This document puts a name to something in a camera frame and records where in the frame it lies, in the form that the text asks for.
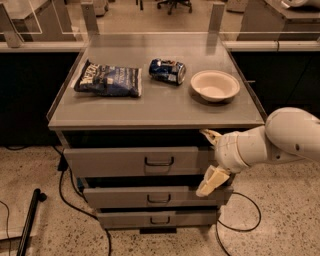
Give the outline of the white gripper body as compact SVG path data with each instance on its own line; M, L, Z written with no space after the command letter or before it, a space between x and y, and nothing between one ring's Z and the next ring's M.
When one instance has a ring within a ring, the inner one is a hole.
M222 135L215 148L215 160L218 165L229 173L240 173L248 168L238 149L239 132L231 132Z

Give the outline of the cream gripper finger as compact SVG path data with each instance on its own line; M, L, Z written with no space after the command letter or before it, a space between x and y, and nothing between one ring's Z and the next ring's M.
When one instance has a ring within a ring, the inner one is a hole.
M220 166L214 167L213 165L210 165L196 190L196 195L198 197L206 197L210 195L229 178L230 174L226 170L222 169Z
M216 146L222 135L214 130L201 129L200 133L206 137L206 139L213 145Z

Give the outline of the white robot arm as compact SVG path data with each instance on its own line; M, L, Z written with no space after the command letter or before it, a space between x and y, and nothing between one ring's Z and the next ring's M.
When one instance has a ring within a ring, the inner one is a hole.
M320 161L320 120L299 108L272 112L264 125L220 134L200 131L213 145L216 166L210 165L196 195L206 197L232 174L256 164L280 164L301 159Z

